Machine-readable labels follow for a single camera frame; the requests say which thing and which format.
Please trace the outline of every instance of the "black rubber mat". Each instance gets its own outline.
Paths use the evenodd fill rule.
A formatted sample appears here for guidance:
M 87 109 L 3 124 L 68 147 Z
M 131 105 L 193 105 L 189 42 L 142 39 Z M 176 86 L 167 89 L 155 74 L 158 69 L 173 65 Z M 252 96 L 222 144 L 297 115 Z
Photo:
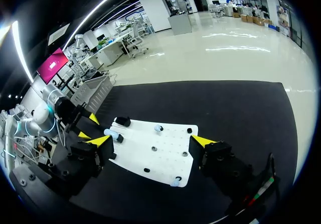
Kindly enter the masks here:
M 272 152 L 281 179 L 281 196 L 292 186 L 297 136 L 292 108 L 281 83 L 184 81 L 117 86 L 97 118 L 109 126 L 116 116 L 197 125 L 199 136 L 229 143 L 238 158 L 253 165 L 254 174 L 264 169 Z M 186 187 L 173 188 L 111 162 L 71 200 L 102 215 L 163 223 L 210 223 L 222 218 L 231 202 L 197 168 L 193 168 Z M 274 195 L 266 205 L 271 210 Z

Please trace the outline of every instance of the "white board with holes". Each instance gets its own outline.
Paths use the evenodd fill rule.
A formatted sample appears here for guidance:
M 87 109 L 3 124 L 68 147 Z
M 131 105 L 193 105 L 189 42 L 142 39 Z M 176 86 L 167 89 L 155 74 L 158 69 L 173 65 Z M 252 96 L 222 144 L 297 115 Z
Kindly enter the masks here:
M 154 130 L 156 125 L 163 131 Z M 122 143 L 114 141 L 117 154 L 111 162 L 145 178 L 171 185 L 180 177 L 178 187 L 187 185 L 193 158 L 189 153 L 190 136 L 198 134 L 196 125 L 174 125 L 131 120 L 129 127 L 115 122 L 111 130 L 120 133 Z

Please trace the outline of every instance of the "monitor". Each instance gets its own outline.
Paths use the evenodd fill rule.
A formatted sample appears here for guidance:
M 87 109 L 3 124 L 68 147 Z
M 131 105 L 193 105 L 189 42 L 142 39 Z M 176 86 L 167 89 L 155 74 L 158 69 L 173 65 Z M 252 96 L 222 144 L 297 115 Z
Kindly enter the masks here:
M 105 35 L 102 34 L 101 36 L 97 37 L 97 40 L 100 41 L 100 40 L 104 39 L 104 37 L 105 37 Z
M 58 48 L 47 60 L 38 68 L 37 72 L 42 80 L 48 84 L 50 80 L 66 65 L 68 58 L 63 51 Z

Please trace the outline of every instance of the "office chair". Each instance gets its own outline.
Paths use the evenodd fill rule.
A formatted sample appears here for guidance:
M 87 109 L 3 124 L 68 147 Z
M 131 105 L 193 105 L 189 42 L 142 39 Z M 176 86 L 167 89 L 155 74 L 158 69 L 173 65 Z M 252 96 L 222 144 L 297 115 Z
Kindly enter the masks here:
M 133 50 L 133 53 L 131 53 L 132 57 L 135 58 L 137 54 L 139 53 L 143 53 L 145 54 L 145 52 L 148 50 L 148 48 L 146 47 L 142 47 L 143 46 L 143 39 L 139 36 L 138 33 L 138 25 L 135 24 L 132 27 L 132 31 L 131 31 L 131 38 L 127 40 L 128 45 L 127 45 L 127 49 L 135 49 Z

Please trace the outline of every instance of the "white column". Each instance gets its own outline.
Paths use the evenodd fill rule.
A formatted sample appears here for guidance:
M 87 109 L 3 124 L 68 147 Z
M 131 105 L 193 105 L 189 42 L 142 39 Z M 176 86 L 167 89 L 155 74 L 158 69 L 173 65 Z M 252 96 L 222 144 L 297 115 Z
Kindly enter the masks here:
M 98 45 L 98 40 L 95 37 L 94 32 L 92 30 L 89 30 L 84 34 L 83 40 L 90 50 Z
M 156 32 L 171 28 L 169 9 L 163 0 L 139 0 Z
M 280 5 L 279 0 L 266 0 L 269 8 L 270 19 L 272 23 L 278 26 L 278 16 L 276 7 Z
M 198 12 L 194 0 L 189 0 L 189 1 L 190 1 L 190 5 L 191 5 L 191 7 L 192 7 L 193 13 Z

